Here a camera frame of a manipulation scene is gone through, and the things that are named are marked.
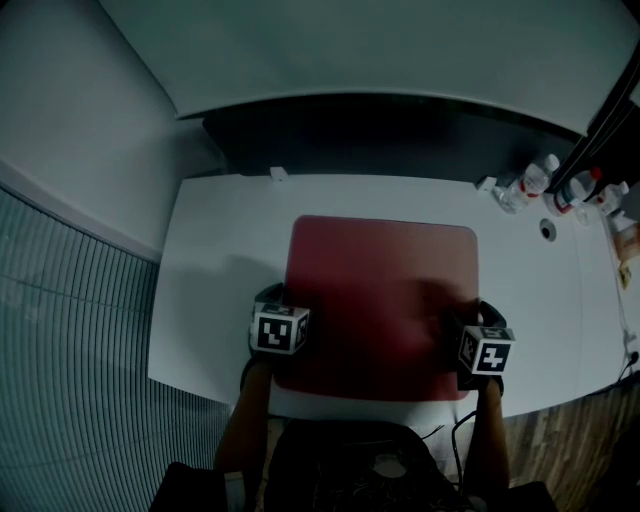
striped wall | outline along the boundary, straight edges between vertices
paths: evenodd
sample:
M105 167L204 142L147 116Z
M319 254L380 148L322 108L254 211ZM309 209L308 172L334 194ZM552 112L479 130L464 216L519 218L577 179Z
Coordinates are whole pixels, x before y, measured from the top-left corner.
M146 377L158 267L0 190L0 510L146 510L222 404Z

dark panel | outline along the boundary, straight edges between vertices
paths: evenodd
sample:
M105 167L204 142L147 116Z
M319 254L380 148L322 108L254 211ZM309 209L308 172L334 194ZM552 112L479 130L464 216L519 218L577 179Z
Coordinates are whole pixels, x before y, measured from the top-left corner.
M469 103L381 94L288 98L210 112L204 127L232 172L339 173L478 181L539 154L562 160L577 136Z

small white object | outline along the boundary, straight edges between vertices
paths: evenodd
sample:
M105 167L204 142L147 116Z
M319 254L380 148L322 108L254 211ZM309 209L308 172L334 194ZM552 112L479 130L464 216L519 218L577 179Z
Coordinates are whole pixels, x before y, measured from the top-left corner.
M591 195L601 178L599 167L579 172L555 194L545 196L547 208L557 217L569 213Z
M620 185L614 185L613 183L604 187L598 195L592 197L586 202L586 205L591 205L597 208L603 215L609 215L616 211L622 205L622 199L625 194L629 193L629 186L626 181L620 183ZM578 220L585 225L588 225L588 218L582 217L580 208L576 207L576 215Z
M251 348L293 354L307 340L309 310L256 302L251 325Z
M273 181L286 181L289 179L289 173L284 170L284 167L271 167L269 172Z
M485 176L479 183L476 183L476 189L478 192L488 194L496 186L496 181L495 176Z
M466 325L458 359L475 375L502 375L514 342L511 329Z
M553 153L542 160L531 162L524 173L506 189L496 188L498 204L507 213L518 213L547 189L558 167L560 160Z

red mat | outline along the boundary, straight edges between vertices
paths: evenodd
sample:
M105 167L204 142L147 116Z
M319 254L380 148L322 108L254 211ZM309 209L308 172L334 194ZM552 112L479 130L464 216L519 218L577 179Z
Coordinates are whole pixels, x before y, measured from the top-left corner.
M440 319L478 314L478 248L468 228L300 217L285 301L311 308L312 331L279 386L336 397L459 400Z

water bottle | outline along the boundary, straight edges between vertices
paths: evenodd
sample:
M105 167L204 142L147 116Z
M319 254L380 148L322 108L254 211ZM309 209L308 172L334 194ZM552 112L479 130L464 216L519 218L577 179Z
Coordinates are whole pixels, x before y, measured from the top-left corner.
M582 224L589 226L600 219L598 212L609 215L620 208L624 195L628 193L629 186L625 181L620 185L607 185L586 203L575 207L576 217Z
M541 161L533 161L506 189L496 188L498 204L507 213L518 213L549 186L553 173L560 167L560 160L554 154Z
M569 213L574 206L579 205L592 194L600 178L602 178L602 171L599 167L579 172L558 192L545 197L547 208L558 217Z

